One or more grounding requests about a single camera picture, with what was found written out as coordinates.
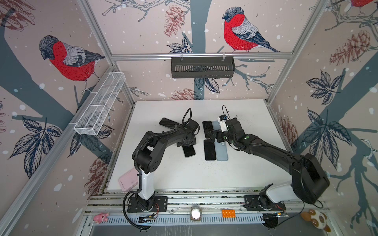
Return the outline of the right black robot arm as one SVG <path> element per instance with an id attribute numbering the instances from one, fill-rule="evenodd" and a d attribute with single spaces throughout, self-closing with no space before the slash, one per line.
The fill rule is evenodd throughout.
<path id="1" fill-rule="evenodd" d="M 226 142 L 234 150 L 261 157 L 291 175 L 290 182 L 265 186 L 259 194 L 260 206 L 271 209 L 276 203 L 294 199 L 314 205 L 330 186 L 317 158 L 310 153 L 301 155 L 289 152 L 256 135 L 246 134 L 237 118 L 231 119 L 225 106 L 222 109 L 223 115 L 218 118 L 220 129 L 206 132 L 212 142 Z"/>

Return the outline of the light-blue phone case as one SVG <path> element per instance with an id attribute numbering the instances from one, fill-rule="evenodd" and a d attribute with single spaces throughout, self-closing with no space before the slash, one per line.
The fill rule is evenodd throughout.
<path id="1" fill-rule="evenodd" d="M 228 161 L 226 142 L 215 142 L 215 151 L 217 161 Z"/>

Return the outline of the grey-blue phone case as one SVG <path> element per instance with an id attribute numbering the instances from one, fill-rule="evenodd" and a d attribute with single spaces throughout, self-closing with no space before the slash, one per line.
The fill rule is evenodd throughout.
<path id="1" fill-rule="evenodd" d="M 213 126 L 213 130 L 214 130 L 214 131 L 219 131 L 219 130 L 221 130 L 221 126 L 220 126 L 220 124 L 219 124 L 218 121 L 212 121 L 212 126 Z"/>

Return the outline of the round silver button light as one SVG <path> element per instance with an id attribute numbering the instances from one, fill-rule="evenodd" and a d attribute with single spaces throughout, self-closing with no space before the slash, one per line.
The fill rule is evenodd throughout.
<path id="1" fill-rule="evenodd" d="M 191 221 L 201 221 L 202 219 L 202 210 L 198 207 L 192 207 L 190 212 Z"/>

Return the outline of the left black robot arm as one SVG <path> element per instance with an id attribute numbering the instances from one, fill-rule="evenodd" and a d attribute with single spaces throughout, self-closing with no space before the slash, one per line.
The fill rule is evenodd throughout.
<path id="1" fill-rule="evenodd" d="M 123 199 L 123 214 L 128 223 L 142 231 L 148 231 L 151 226 L 138 225 L 128 217 L 126 205 L 136 200 L 137 209 L 150 211 L 155 206 L 154 171 L 161 164 L 167 147 L 191 147 L 196 145 L 196 135 L 200 131 L 199 124 L 192 119 L 189 108 L 180 124 L 176 124 L 170 131 L 154 133 L 148 131 L 139 142 L 132 154 L 135 170 L 138 172 L 138 189 L 127 192 Z"/>

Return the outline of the orange toy brick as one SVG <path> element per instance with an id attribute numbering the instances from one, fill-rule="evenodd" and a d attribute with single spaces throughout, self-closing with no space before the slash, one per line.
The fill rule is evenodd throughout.
<path id="1" fill-rule="evenodd" d="M 236 212 L 233 209 L 222 209 L 221 211 L 223 218 L 235 218 Z"/>

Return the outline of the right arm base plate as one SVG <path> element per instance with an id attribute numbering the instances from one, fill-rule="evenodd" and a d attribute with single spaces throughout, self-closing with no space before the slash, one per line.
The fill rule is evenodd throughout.
<path id="1" fill-rule="evenodd" d="M 262 195 L 245 195 L 243 207 L 247 211 L 286 211 L 283 202 L 274 203 L 268 197 Z"/>

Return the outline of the pink plush toy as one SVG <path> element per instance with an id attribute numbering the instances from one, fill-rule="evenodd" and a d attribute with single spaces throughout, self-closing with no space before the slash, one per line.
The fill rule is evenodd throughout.
<path id="1" fill-rule="evenodd" d="M 106 223 L 108 221 L 109 213 L 99 213 L 93 217 L 95 224 Z"/>

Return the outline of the black wall basket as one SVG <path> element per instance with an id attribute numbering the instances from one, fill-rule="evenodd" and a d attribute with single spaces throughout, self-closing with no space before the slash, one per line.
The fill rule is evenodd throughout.
<path id="1" fill-rule="evenodd" d="M 231 78 L 235 73 L 233 57 L 183 57 L 171 59 L 174 79 Z"/>

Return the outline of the pink phone case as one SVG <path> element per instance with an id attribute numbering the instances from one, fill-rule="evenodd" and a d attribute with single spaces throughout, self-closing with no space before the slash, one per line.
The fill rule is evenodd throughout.
<path id="1" fill-rule="evenodd" d="M 130 191 L 132 188 L 138 185 L 138 182 L 139 177 L 136 169 L 129 170 L 118 179 L 118 183 L 123 192 Z"/>

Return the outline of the black phone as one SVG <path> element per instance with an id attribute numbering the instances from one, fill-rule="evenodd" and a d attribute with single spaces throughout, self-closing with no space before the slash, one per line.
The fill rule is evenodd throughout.
<path id="1" fill-rule="evenodd" d="M 209 133 L 211 133 L 214 130 L 212 122 L 211 121 L 203 121 L 202 126 L 203 126 L 203 131 L 204 131 L 204 134 L 205 134 L 205 138 L 210 139 Z"/>
<path id="2" fill-rule="evenodd" d="M 169 128 L 169 129 L 174 129 L 176 126 L 180 125 L 178 122 L 172 121 L 167 118 L 162 118 L 159 122 L 159 125 Z"/>
<path id="3" fill-rule="evenodd" d="M 182 146 L 182 149 L 186 158 L 196 155 L 196 152 L 193 146 Z"/>

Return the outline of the brown white plush toy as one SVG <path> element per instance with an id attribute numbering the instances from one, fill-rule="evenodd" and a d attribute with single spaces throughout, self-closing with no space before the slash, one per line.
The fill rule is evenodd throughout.
<path id="1" fill-rule="evenodd" d="M 330 227 L 327 224 L 327 216 L 318 210 L 310 209 L 300 213 L 300 216 L 307 222 L 311 222 L 317 229 L 324 230 L 328 233 L 331 232 Z"/>

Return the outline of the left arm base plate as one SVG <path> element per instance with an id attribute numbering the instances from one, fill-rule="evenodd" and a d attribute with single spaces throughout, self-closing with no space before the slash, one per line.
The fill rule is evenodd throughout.
<path id="1" fill-rule="evenodd" d="M 128 213 L 140 212 L 166 212 L 168 205 L 168 198 L 166 196 L 152 196 L 150 199 L 145 200 L 139 196 L 130 197 L 128 203 Z"/>

